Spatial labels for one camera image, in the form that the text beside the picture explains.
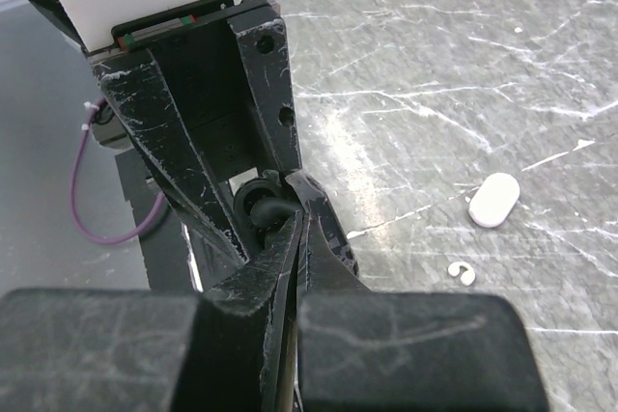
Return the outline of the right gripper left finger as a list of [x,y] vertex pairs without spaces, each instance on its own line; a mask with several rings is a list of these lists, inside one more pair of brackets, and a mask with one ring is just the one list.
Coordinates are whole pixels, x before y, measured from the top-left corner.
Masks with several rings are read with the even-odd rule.
[[293,409],[301,233],[297,212],[269,247],[205,293],[208,411]]

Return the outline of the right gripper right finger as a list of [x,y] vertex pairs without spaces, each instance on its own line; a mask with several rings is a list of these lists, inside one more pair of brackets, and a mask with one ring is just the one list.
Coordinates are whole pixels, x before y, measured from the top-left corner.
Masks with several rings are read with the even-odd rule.
[[297,290],[367,292],[346,233],[323,187],[303,170],[285,177],[302,206]]

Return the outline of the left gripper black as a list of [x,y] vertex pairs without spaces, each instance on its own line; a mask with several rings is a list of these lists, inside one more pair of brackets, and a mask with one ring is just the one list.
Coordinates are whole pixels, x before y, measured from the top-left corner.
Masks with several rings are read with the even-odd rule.
[[154,181],[216,253],[248,261],[215,178],[302,167],[279,5],[206,0],[112,34],[89,62]]

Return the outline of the black charging case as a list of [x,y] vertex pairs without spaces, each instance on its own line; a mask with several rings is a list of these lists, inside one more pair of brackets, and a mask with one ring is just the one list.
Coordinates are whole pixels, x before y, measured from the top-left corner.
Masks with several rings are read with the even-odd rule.
[[264,171],[240,187],[234,209],[239,221],[264,246],[296,211],[311,214],[316,219],[312,228],[322,233],[329,251],[354,277],[359,276],[358,262],[327,193],[305,171]]

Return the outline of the black earbud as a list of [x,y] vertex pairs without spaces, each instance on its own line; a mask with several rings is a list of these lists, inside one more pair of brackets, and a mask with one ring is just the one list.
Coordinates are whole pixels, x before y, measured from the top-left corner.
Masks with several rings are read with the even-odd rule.
[[260,230],[271,229],[283,224],[297,210],[297,204],[277,198],[263,197],[253,205],[249,218],[251,223]]

